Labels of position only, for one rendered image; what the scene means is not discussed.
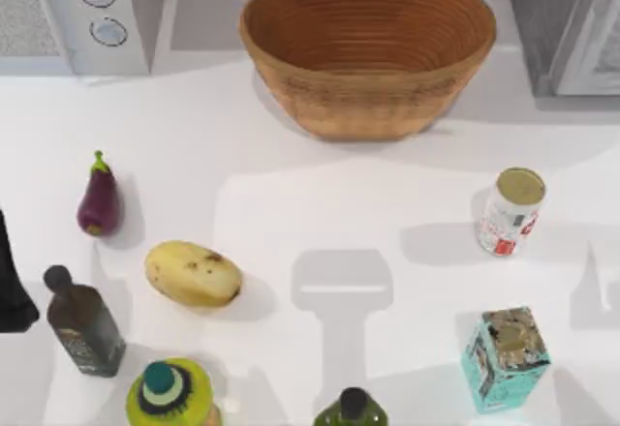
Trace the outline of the yellow potato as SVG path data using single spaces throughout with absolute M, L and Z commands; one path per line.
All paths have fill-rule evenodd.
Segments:
M 241 292 L 243 276 L 230 259 L 198 244 L 164 241 L 144 259 L 149 284 L 165 297 L 189 307 L 223 307 Z

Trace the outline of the brown woven basket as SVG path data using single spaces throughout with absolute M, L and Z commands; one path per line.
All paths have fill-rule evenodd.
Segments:
M 483 0 L 249 0 L 239 35 L 271 96 L 307 133 L 392 141 L 450 110 L 497 27 Z

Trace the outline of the red and white can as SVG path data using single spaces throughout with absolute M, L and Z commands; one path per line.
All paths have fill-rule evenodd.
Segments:
M 495 257 L 512 257 L 523 247 L 546 195 L 543 179 L 526 167 L 509 167 L 495 180 L 477 225 L 481 247 Z

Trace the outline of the purple eggplant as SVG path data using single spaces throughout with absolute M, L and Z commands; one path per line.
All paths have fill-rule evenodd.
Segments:
M 77 210 L 77 222 L 95 237 L 112 235 L 120 223 L 120 195 L 114 174 L 101 150 L 94 152 L 95 162 Z

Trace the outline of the green bottle with black cap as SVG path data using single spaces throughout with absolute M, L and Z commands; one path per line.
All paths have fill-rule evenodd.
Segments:
M 360 387 L 347 387 L 314 419 L 313 426 L 388 426 L 388 416 Z

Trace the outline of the yellow-green bottle with teal cap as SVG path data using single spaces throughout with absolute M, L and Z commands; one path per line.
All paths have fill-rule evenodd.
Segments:
M 128 391 L 126 416 L 130 426 L 223 426 L 210 376 L 185 357 L 147 365 Z

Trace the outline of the teal patterned carton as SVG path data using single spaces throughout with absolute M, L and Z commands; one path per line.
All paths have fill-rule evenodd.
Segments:
M 481 313 L 461 356 L 477 412 L 518 409 L 551 357 L 527 306 Z

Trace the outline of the dark square glass bottle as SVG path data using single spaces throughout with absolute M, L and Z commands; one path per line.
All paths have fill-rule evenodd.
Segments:
M 102 295 L 75 283 L 68 268 L 59 264 L 46 270 L 44 282 L 52 293 L 47 322 L 78 370 L 93 377 L 115 377 L 126 343 Z

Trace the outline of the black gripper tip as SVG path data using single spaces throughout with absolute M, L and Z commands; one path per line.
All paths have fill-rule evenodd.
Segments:
M 0 334 L 24 333 L 39 318 L 37 306 L 18 277 L 0 209 Z

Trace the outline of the pale microwave oven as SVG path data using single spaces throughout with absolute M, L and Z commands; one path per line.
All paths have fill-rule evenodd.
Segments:
M 0 0 L 0 76 L 145 76 L 154 58 L 164 0 Z M 89 26 L 111 17 L 128 32 L 122 46 L 95 42 Z

